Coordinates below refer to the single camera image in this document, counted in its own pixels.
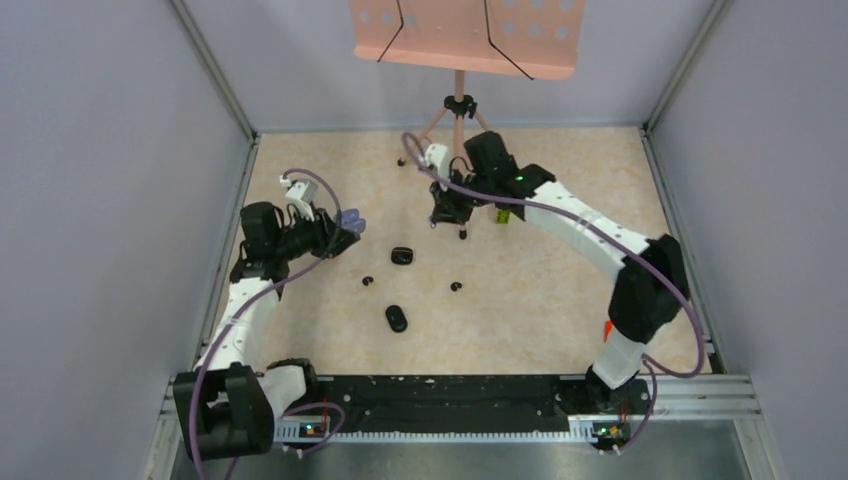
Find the black earbud charging case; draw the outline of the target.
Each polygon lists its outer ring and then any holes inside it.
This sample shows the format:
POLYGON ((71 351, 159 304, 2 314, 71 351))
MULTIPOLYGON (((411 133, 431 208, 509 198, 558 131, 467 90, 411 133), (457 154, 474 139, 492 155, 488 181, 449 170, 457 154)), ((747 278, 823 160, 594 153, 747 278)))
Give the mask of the black earbud charging case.
POLYGON ((414 261, 414 251, 409 247, 394 247, 390 261, 395 265, 410 265, 414 261))

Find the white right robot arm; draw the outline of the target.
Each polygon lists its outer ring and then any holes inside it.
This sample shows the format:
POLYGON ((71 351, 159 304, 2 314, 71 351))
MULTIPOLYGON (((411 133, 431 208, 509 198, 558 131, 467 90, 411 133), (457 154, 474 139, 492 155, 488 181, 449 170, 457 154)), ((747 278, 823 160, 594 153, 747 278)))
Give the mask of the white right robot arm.
POLYGON ((632 231, 581 201, 549 170, 519 166, 494 131, 465 142, 468 173, 456 168, 458 159, 445 145, 410 142, 406 148, 433 178, 432 225, 463 226, 475 208, 493 204, 566 241, 611 279, 612 329, 587 372, 586 397, 594 409, 614 411, 626 400, 625 384, 641 369, 656 333, 691 308, 679 241, 632 231))

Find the purple white green toy block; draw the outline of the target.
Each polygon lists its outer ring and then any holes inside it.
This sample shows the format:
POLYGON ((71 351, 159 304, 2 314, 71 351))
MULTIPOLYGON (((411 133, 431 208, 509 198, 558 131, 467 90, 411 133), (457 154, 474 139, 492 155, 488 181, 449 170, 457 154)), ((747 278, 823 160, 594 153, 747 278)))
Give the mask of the purple white green toy block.
POLYGON ((511 212, 504 209, 498 209, 496 212, 495 222, 499 225, 507 225, 510 222, 511 212))

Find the red rectangular block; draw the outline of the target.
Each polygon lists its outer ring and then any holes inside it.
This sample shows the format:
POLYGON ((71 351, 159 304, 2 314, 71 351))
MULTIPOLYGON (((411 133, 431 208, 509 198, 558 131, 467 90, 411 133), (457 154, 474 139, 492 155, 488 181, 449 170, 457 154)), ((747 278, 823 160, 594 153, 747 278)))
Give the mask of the red rectangular block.
POLYGON ((613 324, 612 324, 612 322, 611 322, 611 321, 607 321, 607 322, 605 323, 605 325, 604 325, 604 334, 603 334, 603 341, 604 341, 604 342, 606 342, 606 341, 608 340, 608 337, 609 337, 609 335, 610 335, 610 333, 611 333, 611 331, 612 331, 612 328, 613 328, 613 324))

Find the grey blue oval case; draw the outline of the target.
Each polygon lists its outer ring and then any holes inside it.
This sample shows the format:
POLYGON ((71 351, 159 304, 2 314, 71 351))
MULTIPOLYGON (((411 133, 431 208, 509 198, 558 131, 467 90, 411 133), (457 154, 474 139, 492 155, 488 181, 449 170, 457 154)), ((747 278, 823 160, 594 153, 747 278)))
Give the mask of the grey blue oval case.
POLYGON ((367 227, 367 221, 361 215, 359 209, 350 208, 342 211, 338 225, 343 230, 355 235, 361 235, 367 227))

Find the pink music stand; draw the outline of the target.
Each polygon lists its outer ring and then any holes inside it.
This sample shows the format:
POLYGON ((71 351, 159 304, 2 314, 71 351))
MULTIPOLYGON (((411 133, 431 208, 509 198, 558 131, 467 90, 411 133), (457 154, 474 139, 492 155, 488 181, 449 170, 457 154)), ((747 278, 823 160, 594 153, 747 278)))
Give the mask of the pink music stand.
POLYGON ((354 53, 363 60, 448 69, 453 92, 419 133, 402 136, 399 165, 419 162, 406 148, 447 145, 456 168, 471 170, 465 142, 493 131, 465 88, 469 72, 564 80, 576 70, 582 1, 353 1, 354 53))

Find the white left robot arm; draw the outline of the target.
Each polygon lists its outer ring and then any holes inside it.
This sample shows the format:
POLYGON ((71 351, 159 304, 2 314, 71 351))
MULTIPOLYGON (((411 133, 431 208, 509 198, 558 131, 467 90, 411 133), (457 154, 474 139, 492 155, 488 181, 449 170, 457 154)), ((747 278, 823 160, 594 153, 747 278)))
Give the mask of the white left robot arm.
POLYGON ((268 452, 275 422, 291 407, 308 413, 319 404, 315 370, 302 358, 257 362, 272 313, 286 285, 304 276, 290 262, 304 255, 334 258, 357 243, 366 221, 355 208, 330 215, 322 208, 307 219, 270 202, 240 211, 244 238, 229 275, 225 311, 210 346, 196 366, 178 374, 173 398, 190 458, 217 460, 268 452))

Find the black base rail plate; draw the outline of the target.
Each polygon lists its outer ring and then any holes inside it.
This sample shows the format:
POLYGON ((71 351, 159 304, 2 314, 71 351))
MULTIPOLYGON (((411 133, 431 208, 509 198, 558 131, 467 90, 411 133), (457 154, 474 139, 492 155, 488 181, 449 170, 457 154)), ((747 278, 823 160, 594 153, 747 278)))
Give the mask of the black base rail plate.
POLYGON ((353 434, 565 432, 571 415, 621 410, 583 377, 559 375, 340 375, 319 378, 305 398, 341 406, 341 431, 353 434))

